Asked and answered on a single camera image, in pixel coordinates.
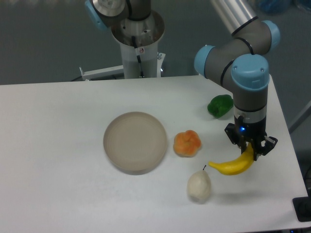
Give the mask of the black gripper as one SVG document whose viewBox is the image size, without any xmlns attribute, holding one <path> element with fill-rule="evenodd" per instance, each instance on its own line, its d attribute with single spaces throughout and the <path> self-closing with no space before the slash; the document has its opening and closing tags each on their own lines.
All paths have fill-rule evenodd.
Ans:
<svg viewBox="0 0 311 233">
<path fill-rule="evenodd" d="M 229 123 L 225 128 L 229 140 L 237 145 L 244 153 L 248 143 L 253 149 L 253 160 L 257 161 L 259 155 L 266 155 L 274 149 L 278 140 L 267 136 L 266 117 L 255 123 L 246 123 L 244 117 L 234 117 L 234 123 Z"/>
</svg>

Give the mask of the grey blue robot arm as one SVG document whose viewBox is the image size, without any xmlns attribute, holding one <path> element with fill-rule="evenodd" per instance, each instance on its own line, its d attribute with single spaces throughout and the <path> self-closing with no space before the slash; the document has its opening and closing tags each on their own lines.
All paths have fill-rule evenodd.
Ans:
<svg viewBox="0 0 311 233">
<path fill-rule="evenodd" d="M 245 0 L 214 0 L 212 5 L 233 39 L 220 48 L 202 47 L 194 68 L 232 93 L 234 123 L 225 132 L 242 151 L 251 144 L 257 160 L 277 144 L 266 133 L 270 72 L 264 56 L 279 44 L 280 32 L 274 23 L 260 21 Z M 111 29 L 126 48 L 121 54 L 126 78 L 157 75 L 157 43 L 165 27 L 149 0 L 87 0 L 85 8 L 98 29 Z"/>
</svg>

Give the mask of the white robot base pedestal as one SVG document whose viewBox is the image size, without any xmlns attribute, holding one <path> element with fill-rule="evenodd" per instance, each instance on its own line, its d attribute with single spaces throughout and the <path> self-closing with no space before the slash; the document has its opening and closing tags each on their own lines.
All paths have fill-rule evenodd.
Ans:
<svg viewBox="0 0 311 233">
<path fill-rule="evenodd" d="M 120 45 L 125 79 L 156 77 L 158 43 L 164 30 L 162 17 L 153 10 L 146 19 L 124 19 L 111 28 L 114 39 Z"/>
</svg>

